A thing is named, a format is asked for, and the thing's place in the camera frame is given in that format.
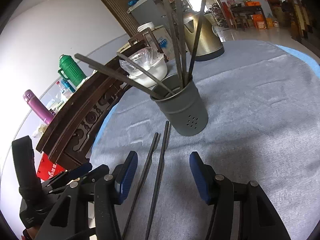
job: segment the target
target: green thermos handle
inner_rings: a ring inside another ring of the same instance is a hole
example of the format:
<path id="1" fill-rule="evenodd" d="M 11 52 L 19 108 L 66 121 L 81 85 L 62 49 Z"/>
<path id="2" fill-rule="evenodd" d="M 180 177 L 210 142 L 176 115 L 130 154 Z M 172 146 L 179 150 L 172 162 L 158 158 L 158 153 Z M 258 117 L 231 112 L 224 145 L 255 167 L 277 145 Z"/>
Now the green thermos handle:
<path id="1" fill-rule="evenodd" d="M 58 73 L 60 74 L 60 76 L 62 76 L 62 78 L 64 78 L 65 80 L 70 80 L 70 78 L 65 77 L 62 73 L 61 73 L 62 69 L 58 70 Z"/>

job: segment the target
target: green thermos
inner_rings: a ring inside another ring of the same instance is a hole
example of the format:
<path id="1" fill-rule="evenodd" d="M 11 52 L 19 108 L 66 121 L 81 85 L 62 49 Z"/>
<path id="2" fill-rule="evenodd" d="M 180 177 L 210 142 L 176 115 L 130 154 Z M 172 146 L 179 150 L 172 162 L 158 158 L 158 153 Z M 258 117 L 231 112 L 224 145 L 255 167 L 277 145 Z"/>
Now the green thermos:
<path id="1" fill-rule="evenodd" d="M 59 67 L 58 73 L 60 76 L 65 80 L 70 80 L 76 87 L 87 77 L 69 55 L 60 56 Z"/>

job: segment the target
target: gray cylindrical container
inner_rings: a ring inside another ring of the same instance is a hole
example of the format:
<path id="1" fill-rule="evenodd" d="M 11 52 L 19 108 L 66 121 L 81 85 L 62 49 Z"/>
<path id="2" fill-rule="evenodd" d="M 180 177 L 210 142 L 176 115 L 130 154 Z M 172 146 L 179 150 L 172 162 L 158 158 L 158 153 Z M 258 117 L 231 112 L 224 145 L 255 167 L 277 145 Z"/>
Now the gray cylindrical container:
<path id="1" fill-rule="evenodd" d="M 152 96 L 150 98 L 157 103 L 179 134 L 193 136 L 200 133 L 206 127 L 209 118 L 192 78 L 182 90 L 178 87 L 177 73 L 166 77 L 162 82 L 176 94 L 169 96 L 167 90 L 156 85 L 153 91 L 166 98 L 156 99 Z"/>

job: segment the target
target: clear plastic wrap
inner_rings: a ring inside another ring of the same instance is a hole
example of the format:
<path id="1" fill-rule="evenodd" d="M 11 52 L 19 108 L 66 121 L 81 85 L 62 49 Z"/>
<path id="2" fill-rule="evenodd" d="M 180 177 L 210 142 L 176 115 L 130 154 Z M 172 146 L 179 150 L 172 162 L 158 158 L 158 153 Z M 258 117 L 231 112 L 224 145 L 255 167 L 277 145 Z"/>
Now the clear plastic wrap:
<path id="1" fill-rule="evenodd" d="M 145 70 L 149 70 L 153 63 L 159 60 L 162 55 L 163 54 L 160 54 L 154 48 L 146 47 L 131 55 L 129 59 L 131 59 L 139 66 L 143 67 Z M 129 73 L 130 78 L 134 78 L 142 74 L 142 71 L 138 70 L 136 67 L 132 66 L 125 60 L 120 60 L 120 66 Z"/>

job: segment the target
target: gold kettle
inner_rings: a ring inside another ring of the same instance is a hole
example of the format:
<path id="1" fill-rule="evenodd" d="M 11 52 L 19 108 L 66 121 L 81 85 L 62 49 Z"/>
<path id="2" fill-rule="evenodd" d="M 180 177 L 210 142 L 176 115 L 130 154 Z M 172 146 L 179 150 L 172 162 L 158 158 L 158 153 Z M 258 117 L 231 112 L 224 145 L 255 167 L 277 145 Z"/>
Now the gold kettle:
<path id="1" fill-rule="evenodd" d="M 190 52 L 193 50 L 198 21 L 199 13 L 193 14 L 183 20 L 185 40 Z M 219 57 L 223 53 L 224 48 L 219 36 L 213 33 L 210 21 L 204 17 L 200 32 L 196 61 L 213 59 Z"/>

